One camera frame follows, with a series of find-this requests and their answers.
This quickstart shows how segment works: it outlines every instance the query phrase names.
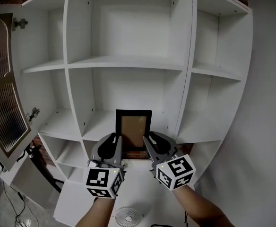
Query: cabinet door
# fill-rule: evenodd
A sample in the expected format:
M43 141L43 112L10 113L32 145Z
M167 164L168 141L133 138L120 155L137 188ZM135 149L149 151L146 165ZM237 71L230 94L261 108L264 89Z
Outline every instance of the cabinet door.
M37 134L23 111L11 53L12 13L0 14L0 161L10 170Z

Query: white shelving unit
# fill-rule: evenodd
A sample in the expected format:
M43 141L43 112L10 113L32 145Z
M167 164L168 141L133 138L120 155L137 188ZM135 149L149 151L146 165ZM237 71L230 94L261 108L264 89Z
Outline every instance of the white shelving unit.
M0 6L25 114L66 180L83 183L116 109L152 110L151 130L191 152L203 174L231 126L248 75L252 11L237 0L28 0Z

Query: black picture frame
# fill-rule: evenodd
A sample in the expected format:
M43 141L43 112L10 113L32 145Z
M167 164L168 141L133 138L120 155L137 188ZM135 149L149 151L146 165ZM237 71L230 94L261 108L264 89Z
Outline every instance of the black picture frame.
M152 110L124 110L116 109L116 138L121 136L121 119L123 116L146 116L146 129L144 136L148 137L151 128Z

